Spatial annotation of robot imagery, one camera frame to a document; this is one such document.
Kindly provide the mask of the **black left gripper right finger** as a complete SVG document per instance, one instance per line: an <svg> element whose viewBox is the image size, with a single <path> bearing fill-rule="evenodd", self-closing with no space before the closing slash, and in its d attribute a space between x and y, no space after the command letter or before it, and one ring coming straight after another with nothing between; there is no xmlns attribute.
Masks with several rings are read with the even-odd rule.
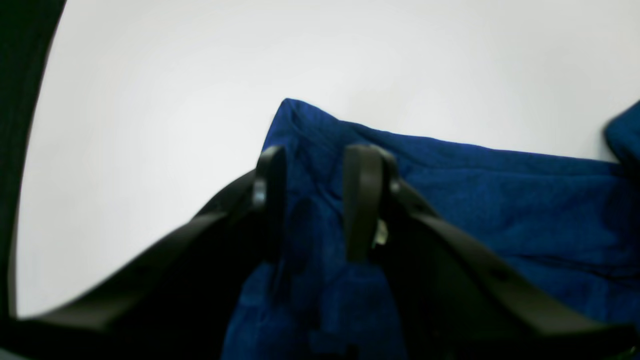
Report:
<svg viewBox="0 0 640 360"><path fill-rule="evenodd" d="M631 360L632 325L570 309L446 222L374 145L343 153L349 262L377 265L395 301L410 360Z"/></svg>

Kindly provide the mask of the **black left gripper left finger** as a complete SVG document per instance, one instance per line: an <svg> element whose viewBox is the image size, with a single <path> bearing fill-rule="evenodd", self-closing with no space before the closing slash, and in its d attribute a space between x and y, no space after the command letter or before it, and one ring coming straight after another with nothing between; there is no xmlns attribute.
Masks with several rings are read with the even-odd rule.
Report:
<svg viewBox="0 0 640 360"><path fill-rule="evenodd" d="M278 262L286 184L286 150L270 146L254 170L107 280L12 320L2 348L30 360L218 360L243 283Z"/></svg>

